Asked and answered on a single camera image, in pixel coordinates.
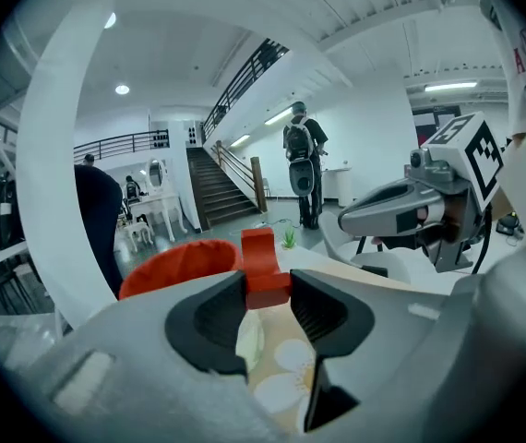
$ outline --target backpack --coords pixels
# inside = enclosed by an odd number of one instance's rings
[[[138,198],[139,195],[136,183],[128,182],[126,184],[126,198]]]
[[[300,123],[287,126],[285,133],[285,157],[289,162],[309,159],[315,151],[315,144],[310,136],[305,122],[308,118],[303,117]]]

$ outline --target black rubber pad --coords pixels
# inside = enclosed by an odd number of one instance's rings
[[[352,353],[374,327],[372,309],[304,271],[291,274],[292,311],[317,356]]]
[[[237,271],[175,305],[164,332],[171,346],[196,369],[246,377],[245,360],[234,353],[245,313],[245,275]]]

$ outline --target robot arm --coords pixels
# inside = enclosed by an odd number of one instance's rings
[[[472,263],[462,250],[485,226],[502,166],[484,115],[454,118],[412,151],[405,178],[354,202],[339,225],[352,235],[379,236],[388,247],[421,247],[437,272],[466,268]],[[461,205],[454,222],[445,216],[450,201]]]

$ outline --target fluorescent light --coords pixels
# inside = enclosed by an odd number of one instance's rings
[[[443,85],[430,85],[425,87],[426,92],[433,92],[436,90],[449,90],[449,89],[472,89],[476,87],[478,82],[460,82],[458,84],[443,84]]]
[[[234,148],[234,146],[238,146],[246,139],[249,139],[250,135],[242,135],[240,138],[238,138],[233,144],[230,145],[231,148]]]
[[[117,16],[115,15],[115,13],[112,13],[109,16],[107,23],[105,23],[105,29],[107,30],[108,28],[111,28],[115,24],[115,21],[117,21]]]
[[[118,85],[115,88],[115,93],[117,93],[119,95],[126,95],[129,91],[130,91],[130,88],[127,85],[124,85],[124,84]]]
[[[265,122],[265,125],[273,125],[278,120],[281,120],[284,116],[290,114],[292,112],[292,107],[286,108],[283,112],[280,114],[276,114],[273,118],[270,118],[268,121]]]

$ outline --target potted plant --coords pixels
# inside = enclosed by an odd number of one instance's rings
[[[281,247],[283,249],[294,249],[296,246],[295,231],[292,226],[288,226],[283,233],[283,240],[281,241]]]

